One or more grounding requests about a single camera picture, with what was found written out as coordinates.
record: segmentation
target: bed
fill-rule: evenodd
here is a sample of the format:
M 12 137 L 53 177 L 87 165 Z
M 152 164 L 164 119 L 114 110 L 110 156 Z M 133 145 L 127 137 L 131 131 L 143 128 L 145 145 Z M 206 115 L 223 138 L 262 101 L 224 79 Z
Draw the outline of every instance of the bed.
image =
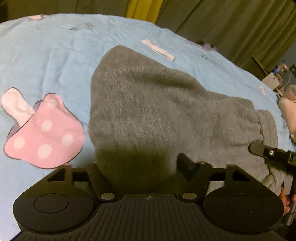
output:
M 153 44 L 175 56 L 170 61 L 143 44 Z M 216 51 L 204 51 L 168 29 L 152 23 L 104 15 L 57 14 L 24 17 L 0 24 L 0 96 L 18 89 L 30 106 L 48 93 L 56 93 L 82 123 L 85 142 L 70 162 L 81 167 L 94 162 L 94 148 L 87 130 L 90 80 L 102 56 L 124 45 L 166 67 L 196 78 L 206 90 L 242 97 L 256 109 L 268 110 L 277 127 L 279 148 L 296 151 L 278 108 L 277 95 L 250 73 Z M 0 110 L 0 145 L 4 146 L 14 119 Z M 15 199 L 52 172 L 0 153 L 0 240 L 11 240 L 20 230 L 12 213 Z

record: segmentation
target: pink mushroom print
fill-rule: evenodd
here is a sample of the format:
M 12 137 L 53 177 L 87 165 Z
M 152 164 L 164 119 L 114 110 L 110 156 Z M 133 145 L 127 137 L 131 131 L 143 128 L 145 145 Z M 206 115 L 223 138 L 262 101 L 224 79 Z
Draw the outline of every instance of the pink mushroom print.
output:
M 11 88 L 4 93 L 1 105 L 20 127 L 4 146 L 7 156 L 50 169 L 69 162 L 81 151 L 83 126 L 59 95 L 47 94 L 35 112 L 21 93 Z

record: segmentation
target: silver bolt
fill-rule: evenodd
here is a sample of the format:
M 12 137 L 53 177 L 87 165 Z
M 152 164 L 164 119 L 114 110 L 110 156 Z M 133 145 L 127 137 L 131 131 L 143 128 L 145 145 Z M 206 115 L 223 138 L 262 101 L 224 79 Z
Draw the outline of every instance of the silver bolt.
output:
M 193 200 L 197 198 L 196 194 L 192 192 L 186 192 L 182 195 L 182 197 L 187 200 Z
M 115 195 L 113 193 L 106 192 L 101 195 L 101 198 L 104 200 L 112 200 L 113 198 L 115 198 Z

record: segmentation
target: white polka dot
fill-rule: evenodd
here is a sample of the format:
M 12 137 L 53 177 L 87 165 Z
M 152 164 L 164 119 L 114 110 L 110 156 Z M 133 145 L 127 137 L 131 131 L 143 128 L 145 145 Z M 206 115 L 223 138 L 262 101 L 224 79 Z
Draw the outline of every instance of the white polka dot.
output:
M 39 147 L 37 154 L 40 159 L 45 159 L 49 157 L 51 152 L 52 152 L 51 146 L 48 144 L 44 144 L 41 147 Z
M 13 143 L 13 147 L 17 150 L 20 150 L 25 145 L 25 139 L 23 137 L 17 137 L 15 138 L 15 141 Z
M 44 121 L 41 125 L 42 131 L 50 131 L 51 128 L 52 128 L 52 122 L 50 120 Z
M 47 103 L 47 107 L 48 108 L 54 108 L 54 107 L 56 107 L 57 106 L 57 101 L 56 100 L 50 100 L 50 101 L 48 101 L 48 103 Z
M 62 139 L 63 145 L 70 146 L 73 142 L 74 142 L 74 136 L 72 136 L 71 134 L 64 135 Z

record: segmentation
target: gray fabric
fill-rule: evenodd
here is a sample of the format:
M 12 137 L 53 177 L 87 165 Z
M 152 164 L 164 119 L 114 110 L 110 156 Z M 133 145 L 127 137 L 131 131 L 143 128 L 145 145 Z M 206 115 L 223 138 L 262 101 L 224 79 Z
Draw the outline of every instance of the gray fabric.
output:
M 99 169 L 122 192 L 180 191 L 180 152 L 214 167 L 236 164 L 277 195 L 285 178 L 281 164 L 248 151 L 254 141 L 277 147 L 270 112 L 206 91 L 190 75 L 123 46 L 107 52 L 93 74 L 89 136 Z M 212 182 L 208 192 L 222 185 Z

